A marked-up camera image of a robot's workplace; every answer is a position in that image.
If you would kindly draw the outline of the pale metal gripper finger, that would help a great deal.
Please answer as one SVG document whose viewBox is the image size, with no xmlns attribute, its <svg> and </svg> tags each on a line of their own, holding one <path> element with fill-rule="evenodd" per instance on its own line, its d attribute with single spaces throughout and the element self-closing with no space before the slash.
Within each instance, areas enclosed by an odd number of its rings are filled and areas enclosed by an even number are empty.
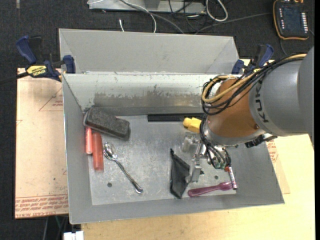
<svg viewBox="0 0 320 240">
<path fill-rule="evenodd" d="M 189 152 L 190 149 L 194 146 L 197 146 L 199 142 L 200 140 L 198 134 L 187 132 L 182 143 L 182 151 Z"/>
<path fill-rule="evenodd" d="M 191 174 L 185 177 L 185 181 L 187 183 L 197 183 L 199 181 L 201 170 L 202 166 L 200 163 L 200 159 L 198 157 L 194 157 L 192 159 Z"/>
</svg>

